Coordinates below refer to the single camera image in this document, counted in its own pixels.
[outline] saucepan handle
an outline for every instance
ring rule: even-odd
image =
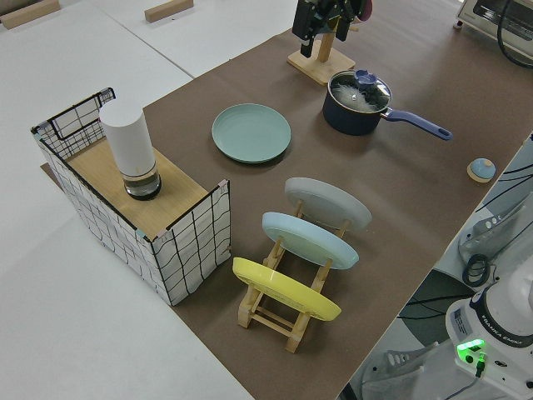
[[[429,132],[442,140],[450,140],[453,138],[453,134],[450,131],[447,131],[443,127],[439,127],[433,122],[427,121],[426,119],[413,114],[412,112],[398,111],[389,108],[387,112],[383,113],[381,116],[387,121],[391,122],[404,121],[406,123],[410,123],[416,127],[419,127],[420,129],[424,129],[426,132]]]

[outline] pot lid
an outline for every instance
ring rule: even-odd
[[[328,90],[337,103],[359,113],[378,113],[391,102],[389,87],[366,70],[337,73]]]

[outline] brown table mat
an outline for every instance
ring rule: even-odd
[[[205,188],[231,180],[234,256],[260,262],[268,254],[262,214],[291,212],[283,194],[290,177],[343,188],[373,214],[364,232],[345,236],[361,261],[331,271],[322,291],[342,314],[311,321],[296,354],[271,329],[237,326],[246,287],[231,262],[173,308],[255,398],[335,398],[487,192],[467,177],[468,163],[487,157],[501,171],[533,128],[531,71],[505,60],[482,34],[453,30],[458,7],[455,0],[374,2],[361,31],[334,43],[388,83],[394,108],[451,130],[451,142],[402,122],[381,121],[366,137],[330,128],[321,115],[326,89],[286,63],[299,48],[289,32],[145,109],[154,147]],[[216,148],[212,122],[238,103],[286,117],[292,140],[282,156],[246,165]],[[280,270],[304,283],[316,271],[290,254]]]

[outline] wire grid basket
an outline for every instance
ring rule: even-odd
[[[33,127],[32,134],[92,234],[174,306],[231,256],[229,181],[150,240],[67,163],[105,136],[99,109],[114,98],[110,87],[103,89]]]

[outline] wooden shelf board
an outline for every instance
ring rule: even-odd
[[[107,139],[67,160],[111,205],[150,240],[207,195],[207,191],[154,149],[161,191],[152,200],[135,200],[124,189]]]

